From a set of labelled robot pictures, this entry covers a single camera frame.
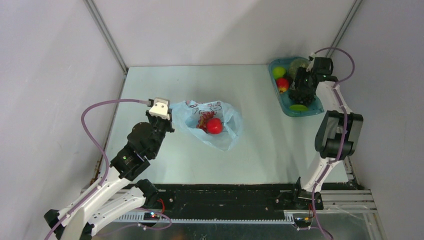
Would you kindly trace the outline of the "light blue printed plastic bag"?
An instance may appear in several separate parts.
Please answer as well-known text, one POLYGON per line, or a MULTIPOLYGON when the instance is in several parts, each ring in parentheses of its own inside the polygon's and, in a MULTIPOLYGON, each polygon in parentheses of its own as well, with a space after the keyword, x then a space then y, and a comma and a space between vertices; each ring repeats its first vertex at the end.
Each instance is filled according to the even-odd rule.
POLYGON ((231 104, 221 100, 185 100, 170 105, 172 122, 181 132, 221 151, 232 149, 241 137, 243 119, 231 104))

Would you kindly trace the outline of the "red fake grape bunch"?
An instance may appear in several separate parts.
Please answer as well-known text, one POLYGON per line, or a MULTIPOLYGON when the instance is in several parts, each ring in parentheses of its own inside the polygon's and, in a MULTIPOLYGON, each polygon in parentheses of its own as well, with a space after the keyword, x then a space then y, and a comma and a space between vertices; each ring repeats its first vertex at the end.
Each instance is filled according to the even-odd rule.
POLYGON ((214 118, 215 112, 214 111, 204 111, 200 114, 198 123, 196 125, 197 129, 201 129, 204 132, 207 132, 207 122, 214 118))

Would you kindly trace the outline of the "dark purple fake grape bunch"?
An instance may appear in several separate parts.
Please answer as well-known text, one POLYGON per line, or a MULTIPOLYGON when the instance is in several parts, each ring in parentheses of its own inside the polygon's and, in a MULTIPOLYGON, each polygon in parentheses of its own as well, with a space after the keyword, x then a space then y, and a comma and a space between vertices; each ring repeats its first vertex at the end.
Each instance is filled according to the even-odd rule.
POLYGON ((314 102, 315 93, 309 88, 298 88, 290 90, 288 97, 294 105, 308 107, 314 102))

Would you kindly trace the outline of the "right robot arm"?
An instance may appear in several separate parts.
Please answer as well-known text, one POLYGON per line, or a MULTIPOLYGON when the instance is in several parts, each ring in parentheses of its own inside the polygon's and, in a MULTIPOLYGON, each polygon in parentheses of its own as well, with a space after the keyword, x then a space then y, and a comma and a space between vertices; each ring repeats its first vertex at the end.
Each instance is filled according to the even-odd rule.
POLYGON ((311 55, 307 67, 299 67, 294 79, 294 93, 318 97, 325 115, 317 130, 314 157, 306 174, 293 186, 291 204, 306 209, 316 204, 324 180, 346 157, 356 150, 364 118, 354 113, 340 90, 340 81, 333 76, 331 58, 311 55))

